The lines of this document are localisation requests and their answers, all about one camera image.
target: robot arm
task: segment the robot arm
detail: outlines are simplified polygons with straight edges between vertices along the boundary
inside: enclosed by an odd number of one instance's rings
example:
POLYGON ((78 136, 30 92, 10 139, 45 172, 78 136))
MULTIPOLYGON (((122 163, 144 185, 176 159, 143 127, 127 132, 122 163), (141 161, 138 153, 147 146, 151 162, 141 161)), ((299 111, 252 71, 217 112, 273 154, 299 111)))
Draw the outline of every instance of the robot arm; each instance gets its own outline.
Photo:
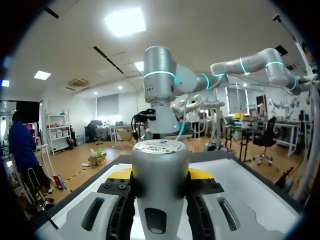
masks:
MULTIPOLYGON (((149 47, 144 53, 143 76, 144 98, 154 110, 152 119, 148 119, 149 131, 153 134, 170 134, 177 131, 178 122, 174 110, 176 113, 181 111, 178 106, 170 107, 176 97, 228 83, 226 75, 194 74, 190 69, 177 64, 170 50, 164 46, 149 47)), ((197 105, 187 108, 188 111, 192 111, 197 105)))
POLYGON ((254 55, 232 61, 214 63, 210 69, 214 76, 246 74, 266 69, 271 84, 286 87, 294 95, 301 93, 300 78, 286 69, 280 54, 273 48, 267 48, 254 55))
POLYGON ((187 114, 193 110, 196 110, 197 108, 215 109, 225 105, 225 103, 221 101, 203 101, 199 94, 195 95, 193 100, 195 102, 190 104, 186 104, 185 100, 181 100, 180 102, 171 105, 173 113, 177 118, 182 118, 184 116, 184 111, 187 114))

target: cable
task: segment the cable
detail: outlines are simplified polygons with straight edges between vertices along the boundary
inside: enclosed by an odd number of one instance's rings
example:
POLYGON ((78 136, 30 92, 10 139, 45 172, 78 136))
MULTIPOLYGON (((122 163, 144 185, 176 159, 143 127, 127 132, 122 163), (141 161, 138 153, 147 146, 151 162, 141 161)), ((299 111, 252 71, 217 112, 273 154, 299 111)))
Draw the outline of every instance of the cable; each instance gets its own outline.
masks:
POLYGON ((187 97, 185 99, 185 104, 184 104, 184 110, 183 110, 183 123, 182 123, 182 126, 181 126, 181 129, 180 129, 180 132, 178 134, 178 136, 176 136, 175 138, 175 141, 178 141, 178 139, 181 137, 182 135, 182 132, 184 131, 184 128, 185 128, 185 124, 186 124, 186 114, 187 114, 187 102, 188 102, 188 99, 189 97, 191 96, 191 94, 187 94, 187 97))
POLYGON ((202 133, 202 132, 205 130, 206 125, 207 125, 207 121, 204 121, 204 125, 203 125, 202 130, 201 130, 201 131, 196 131, 196 130, 194 130, 194 129, 192 128, 192 124, 191 124, 191 130, 192 130, 195 134, 200 134, 200 133, 202 133))

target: wooden floor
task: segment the wooden floor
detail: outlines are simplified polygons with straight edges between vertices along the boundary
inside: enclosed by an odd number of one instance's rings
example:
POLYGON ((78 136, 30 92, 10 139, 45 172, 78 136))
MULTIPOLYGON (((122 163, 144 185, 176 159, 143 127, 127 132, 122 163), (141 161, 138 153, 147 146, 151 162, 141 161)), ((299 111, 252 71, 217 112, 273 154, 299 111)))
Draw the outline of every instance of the wooden floor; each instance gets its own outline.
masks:
MULTIPOLYGON (((208 142, 208 138, 200 140, 188 139, 187 145, 190 151, 199 152, 203 151, 204 144, 208 142)), ((86 182, 90 177, 98 173, 103 167, 115 160, 119 155, 130 155, 131 151, 129 147, 126 149, 113 149, 110 148, 110 142, 103 142, 102 145, 97 146, 95 143, 85 143, 83 145, 75 147, 73 150, 66 150, 56 155, 50 155, 53 169, 56 174, 60 174, 62 180, 65 181, 65 185, 71 191, 75 190, 86 182), (106 162, 95 168, 88 167, 85 170, 82 164, 88 163, 88 157, 90 149, 98 150, 101 147, 106 151, 106 162)), ((240 143, 232 141, 232 149, 236 151, 236 156, 239 157, 240 143)), ((264 148, 257 145, 253 145, 249 142, 247 148, 247 159, 250 159, 263 152, 264 148)), ((269 166, 265 161, 260 166, 257 165, 257 161, 247 163, 252 169, 263 175, 265 178, 275 182, 290 167, 295 169, 299 165, 303 155, 293 154, 290 158, 288 155, 288 148, 284 146, 274 145, 267 149, 267 154, 273 157, 273 165, 269 166)), ((292 174, 292 178, 295 178, 299 173, 299 169, 292 174)), ((69 190, 55 189, 48 197, 55 199, 56 203, 70 194, 69 190)))

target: person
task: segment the person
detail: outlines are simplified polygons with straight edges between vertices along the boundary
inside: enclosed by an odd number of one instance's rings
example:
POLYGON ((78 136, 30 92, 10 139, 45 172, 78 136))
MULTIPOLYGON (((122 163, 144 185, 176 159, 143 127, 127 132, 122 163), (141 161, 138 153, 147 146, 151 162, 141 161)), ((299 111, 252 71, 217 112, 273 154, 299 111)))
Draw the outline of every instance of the person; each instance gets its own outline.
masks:
POLYGON ((193 110, 191 112, 188 113, 187 115, 187 120, 189 123, 191 123, 191 127, 194 131, 198 132, 199 131, 199 121, 200 121, 200 117, 198 115, 197 110, 193 110))
POLYGON ((39 200, 40 196, 35 189, 39 187, 39 184, 41 187, 45 187, 49 194, 53 192, 53 187, 33 152, 37 148, 36 142, 31 132, 22 124, 18 111, 13 114, 12 122, 13 124, 9 129, 8 136, 9 151, 14 156, 15 164, 21 173, 22 180, 29 188, 31 194, 39 200))

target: screw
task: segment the screw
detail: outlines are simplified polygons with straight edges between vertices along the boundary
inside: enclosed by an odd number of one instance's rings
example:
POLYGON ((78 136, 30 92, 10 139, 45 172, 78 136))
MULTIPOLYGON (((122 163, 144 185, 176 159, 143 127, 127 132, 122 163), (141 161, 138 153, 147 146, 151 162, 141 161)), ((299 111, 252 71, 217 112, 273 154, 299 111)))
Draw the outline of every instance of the screw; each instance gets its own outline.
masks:
POLYGON ((219 184, 217 184, 217 183, 211 184, 211 188, 216 189, 217 187, 219 187, 219 184))
POLYGON ((118 188, 121 189, 121 190, 122 190, 122 189, 125 189, 126 187, 127 187, 127 186, 124 185, 124 184, 119 184, 119 186, 118 186, 118 188))

